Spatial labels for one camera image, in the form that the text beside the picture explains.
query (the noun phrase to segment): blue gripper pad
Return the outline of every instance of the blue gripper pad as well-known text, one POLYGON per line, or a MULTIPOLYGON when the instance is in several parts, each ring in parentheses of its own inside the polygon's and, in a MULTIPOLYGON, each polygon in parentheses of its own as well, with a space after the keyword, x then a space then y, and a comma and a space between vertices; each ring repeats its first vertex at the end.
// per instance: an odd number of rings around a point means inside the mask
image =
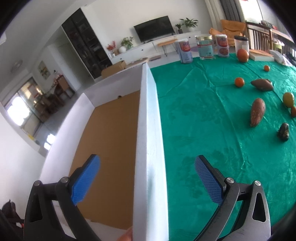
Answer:
POLYGON ((207 190, 208 194, 211 197, 211 200, 214 203, 221 204, 223 197, 223 188, 220 186, 218 181, 215 179, 213 174, 209 171, 200 157, 196 157, 195 159, 195 171, 197 172, 198 176, 200 177, 205 189, 207 190))
POLYGON ((83 166, 84 170, 82 170, 82 173, 72 186, 71 199, 74 205, 77 205, 77 203, 84 199, 100 169, 100 158, 97 155, 91 155, 90 158, 91 160, 87 160, 88 164, 83 166))

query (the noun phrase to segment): black display cabinet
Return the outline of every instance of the black display cabinet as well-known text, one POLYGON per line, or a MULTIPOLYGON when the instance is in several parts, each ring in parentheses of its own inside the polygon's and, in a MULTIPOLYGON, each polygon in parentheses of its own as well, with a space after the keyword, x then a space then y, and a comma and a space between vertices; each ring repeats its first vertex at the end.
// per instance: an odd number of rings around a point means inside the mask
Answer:
POLYGON ((112 65, 81 9, 73 13, 62 27, 94 79, 112 65))

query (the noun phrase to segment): wooden railing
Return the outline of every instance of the wooden railing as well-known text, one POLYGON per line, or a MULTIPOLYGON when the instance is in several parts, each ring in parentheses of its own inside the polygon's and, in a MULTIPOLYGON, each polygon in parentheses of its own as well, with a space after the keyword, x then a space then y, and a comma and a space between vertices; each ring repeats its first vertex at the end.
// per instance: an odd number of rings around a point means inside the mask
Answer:
POLYGON ((288 35, 258 23, 246 22, 246 25, 250 48, 264 51, 268 49, 273 50, 273 39, 278 39, 284 43, 284 46, 282 46, 282 49, 274 50, 277 50, 282 54, 290 52, 295 57, 296 45, 288 35))

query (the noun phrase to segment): white lid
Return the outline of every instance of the white lid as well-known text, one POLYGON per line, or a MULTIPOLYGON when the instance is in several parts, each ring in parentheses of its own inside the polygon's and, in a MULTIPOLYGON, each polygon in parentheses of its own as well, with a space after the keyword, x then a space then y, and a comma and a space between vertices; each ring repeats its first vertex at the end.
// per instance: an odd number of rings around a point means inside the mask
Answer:
POLYGON ((188 42, 188 38, 177 40, 177 42, 188 42))
POLYGON ((221 37, 221 38, 227 38, 226 34, 216 34, 215 36, 216 37, 221 37))

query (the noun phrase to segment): orange chair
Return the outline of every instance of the orange chair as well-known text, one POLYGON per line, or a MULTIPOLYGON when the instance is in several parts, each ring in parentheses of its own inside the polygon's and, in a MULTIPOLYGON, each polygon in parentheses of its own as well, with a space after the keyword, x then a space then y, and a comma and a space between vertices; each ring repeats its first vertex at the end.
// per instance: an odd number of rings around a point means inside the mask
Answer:
POLYGON ((221 20, 222 28, 223 31, 219 32, 218 30, 215 30, 213 28, 210 29, 210 34, 211 35, 216 35, 216 34, 226 34, 227 35, 227 40, 228 40, 228 45, 229 46, 234 46, 234 36, 243 36, 244 31, 246 29, 246 24, 242 22, 237 22, 237 21, 229 21, 222 19, 221 20))

